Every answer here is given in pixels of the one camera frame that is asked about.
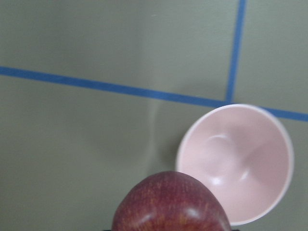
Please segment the red apple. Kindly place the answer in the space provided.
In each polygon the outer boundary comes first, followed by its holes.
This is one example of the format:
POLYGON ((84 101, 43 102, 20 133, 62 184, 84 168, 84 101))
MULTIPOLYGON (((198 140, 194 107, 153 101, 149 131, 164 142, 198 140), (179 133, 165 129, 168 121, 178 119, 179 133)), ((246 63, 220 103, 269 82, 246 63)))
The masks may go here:
POLYGON ((113 231, 230 231, 213 193, 176 171, 151 175, 135 185, 118 206, 113 231))

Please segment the pink bowl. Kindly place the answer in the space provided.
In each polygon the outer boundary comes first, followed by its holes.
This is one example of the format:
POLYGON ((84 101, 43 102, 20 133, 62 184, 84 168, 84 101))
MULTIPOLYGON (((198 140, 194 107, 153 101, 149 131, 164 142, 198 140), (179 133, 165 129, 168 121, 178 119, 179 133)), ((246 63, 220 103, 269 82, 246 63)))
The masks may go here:
POLYGON ((294 172, 293 144, 267 110, 226 105, 188 129, 176 170, 203 183, 232 226, 244 225, 268 214, 286 194, 294 172))

